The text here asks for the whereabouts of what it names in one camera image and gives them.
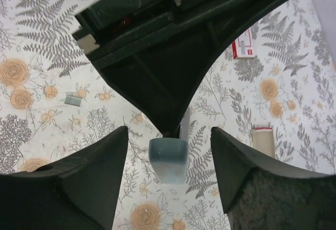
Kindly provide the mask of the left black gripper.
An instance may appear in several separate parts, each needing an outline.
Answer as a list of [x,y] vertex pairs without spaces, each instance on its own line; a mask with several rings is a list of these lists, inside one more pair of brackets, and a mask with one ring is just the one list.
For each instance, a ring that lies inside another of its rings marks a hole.
[[162,133],[246,29],[288,0],[99,0],[73,33],[103,80]]

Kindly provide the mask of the olive green stapler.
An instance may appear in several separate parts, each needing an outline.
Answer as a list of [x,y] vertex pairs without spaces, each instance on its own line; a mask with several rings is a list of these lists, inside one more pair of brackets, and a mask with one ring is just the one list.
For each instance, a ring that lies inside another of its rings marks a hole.
[[273,129],[271,127],[253,128],[252,143],[255,150],[275,158],[275,140]]

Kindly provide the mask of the light blue stapler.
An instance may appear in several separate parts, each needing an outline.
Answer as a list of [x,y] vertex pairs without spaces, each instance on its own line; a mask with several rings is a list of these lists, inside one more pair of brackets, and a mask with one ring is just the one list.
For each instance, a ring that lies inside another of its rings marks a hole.
[[189,154],[190,108],[173,133],[149,141],[149,161],[158,179],[164,184],[186,182]]

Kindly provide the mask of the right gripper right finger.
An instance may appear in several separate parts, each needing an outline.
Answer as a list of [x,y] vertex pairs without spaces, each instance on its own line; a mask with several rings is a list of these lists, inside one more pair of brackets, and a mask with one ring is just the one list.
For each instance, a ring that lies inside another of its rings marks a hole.
[[301,169],[211,129],[211,151],[231,229],[335,229],[335,176]]

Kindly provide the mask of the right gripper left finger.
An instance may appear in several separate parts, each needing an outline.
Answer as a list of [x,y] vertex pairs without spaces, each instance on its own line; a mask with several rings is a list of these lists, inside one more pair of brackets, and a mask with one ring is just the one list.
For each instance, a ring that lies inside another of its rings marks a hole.
[[127,151],[121,126],[33,172],[1,175],[1,229],[112,229]]

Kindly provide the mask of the small removed staple piece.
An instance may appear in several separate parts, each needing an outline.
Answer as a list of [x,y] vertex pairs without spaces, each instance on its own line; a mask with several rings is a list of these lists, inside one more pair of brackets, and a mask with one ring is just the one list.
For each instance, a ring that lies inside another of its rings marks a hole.
[[81,101],[82,101],[82,99],[80,97],[66,95],[65,100],[64,100],[64,104],[79,107],[79,106],[81,106]]

